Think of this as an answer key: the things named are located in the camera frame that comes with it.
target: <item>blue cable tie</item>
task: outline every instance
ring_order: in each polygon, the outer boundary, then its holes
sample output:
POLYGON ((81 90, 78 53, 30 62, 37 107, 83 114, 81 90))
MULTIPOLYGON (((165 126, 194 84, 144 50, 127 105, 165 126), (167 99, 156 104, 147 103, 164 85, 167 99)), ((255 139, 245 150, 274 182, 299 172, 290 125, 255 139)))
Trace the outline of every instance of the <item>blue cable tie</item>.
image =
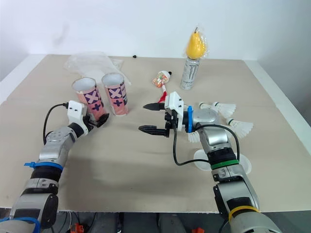
POLYGON ((53 166, 56 167, 60 170, 63 170, 64 168, 56 163, 52 163, 52 162, 40 162, 40 163, 36 163, 36 162, 30 162, 30 163, 25 163, 24 166, 29 166, 31 168, 36 168, 38 166, 53 166))

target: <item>white shuttlecock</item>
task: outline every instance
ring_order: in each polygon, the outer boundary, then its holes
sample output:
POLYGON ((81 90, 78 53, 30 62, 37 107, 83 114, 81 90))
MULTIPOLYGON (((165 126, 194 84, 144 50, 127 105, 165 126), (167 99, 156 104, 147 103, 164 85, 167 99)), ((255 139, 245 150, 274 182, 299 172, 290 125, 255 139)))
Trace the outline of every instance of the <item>white shuttlecock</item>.
POLYGON ((231 126, 232 131, 239 137, 244 138, 249 132, 251 132, 254 124, 251 122, 243 122, 234 120, 232 118, 226 119, 227 124, 231 126))
POLYGON ((215 106, 215 108, 221 115, 223 115, 224 118, 231 117, 237 107, 233 103, 219 103, 219 102, 214 102, 213 106, 215 106))
POLYGON ((215 106, 209 105, 209 104, 204 103, 204 102, 199 103, 199 108, 200 109, 212 109, 212 110, 218 112, 218 109, 215 106))
POLYGON ((188 133, 188 141, 192 143, 200 142, 200 135, 197 131, 188 133))

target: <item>silver can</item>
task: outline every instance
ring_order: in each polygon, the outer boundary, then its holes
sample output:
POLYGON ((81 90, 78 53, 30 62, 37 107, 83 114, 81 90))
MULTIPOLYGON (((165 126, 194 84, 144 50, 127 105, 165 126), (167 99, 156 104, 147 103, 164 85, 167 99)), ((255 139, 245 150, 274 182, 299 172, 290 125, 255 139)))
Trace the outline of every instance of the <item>silver can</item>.
POLYGON ((193 82, 198 71, 200 64, 199 59, 190 59, 187 57, 186 63, 184 66, 183 77, 181 79, 180 87, 184 90, 190 90, 193 86, 193 82))

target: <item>small toy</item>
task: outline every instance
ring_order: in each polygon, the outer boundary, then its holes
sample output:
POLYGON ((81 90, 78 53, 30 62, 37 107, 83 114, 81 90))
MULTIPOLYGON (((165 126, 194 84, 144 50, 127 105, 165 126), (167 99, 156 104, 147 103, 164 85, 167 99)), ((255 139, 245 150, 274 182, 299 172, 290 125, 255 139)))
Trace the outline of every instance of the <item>small toy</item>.
POLYGON ((166 87, 165 87, 165 83, 167 83, 171 77, 172 72, 170 71, 165 71, 162 70, 160 71, 156 77, 154 77, 152 79, 152 83, 157 87, 157 88, 161 88, 163 90, 163 94, 160 98, 160 100, 158 101, 158 103, 164 102, 165 101, 165 97, 167 96, 167 92, 166 92, 166 87))

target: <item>orange object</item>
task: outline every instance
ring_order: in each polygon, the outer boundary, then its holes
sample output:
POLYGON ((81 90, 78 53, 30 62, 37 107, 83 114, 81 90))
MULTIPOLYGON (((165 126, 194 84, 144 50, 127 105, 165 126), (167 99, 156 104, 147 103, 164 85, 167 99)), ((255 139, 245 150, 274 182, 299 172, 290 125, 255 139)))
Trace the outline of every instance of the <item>orange object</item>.
POLYGON ((84 233, 84 228, 79 223, 75 223, 74 226, 70 227, 70 233, 84 233))
POLYGON ((191 230, 191 233, 204 233, 204 230, 198 227, 197 229, 191 230))

